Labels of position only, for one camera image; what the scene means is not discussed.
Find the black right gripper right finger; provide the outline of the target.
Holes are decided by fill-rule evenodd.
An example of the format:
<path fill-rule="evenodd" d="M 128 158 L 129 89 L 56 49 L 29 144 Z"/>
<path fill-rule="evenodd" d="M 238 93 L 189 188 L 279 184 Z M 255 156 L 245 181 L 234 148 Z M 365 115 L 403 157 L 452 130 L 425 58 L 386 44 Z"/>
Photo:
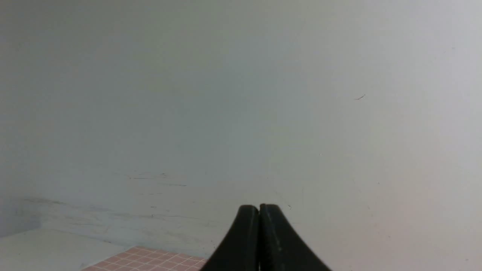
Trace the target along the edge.
<path fill-rule="evenodd" d="M 306 245 L 275 204 L 261 204 L 259 264 L 261 271 L 329 271 Z"/>

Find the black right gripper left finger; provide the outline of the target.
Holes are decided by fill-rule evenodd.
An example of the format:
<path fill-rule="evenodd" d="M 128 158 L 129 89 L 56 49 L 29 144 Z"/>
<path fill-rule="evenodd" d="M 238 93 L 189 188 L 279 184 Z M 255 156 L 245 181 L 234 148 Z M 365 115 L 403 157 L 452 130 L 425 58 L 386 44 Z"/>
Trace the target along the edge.
<path fill-rule="evenodd" d="M 242 205 L 215 252 L 202 271 L 258 271 L 259 211 Z"/>

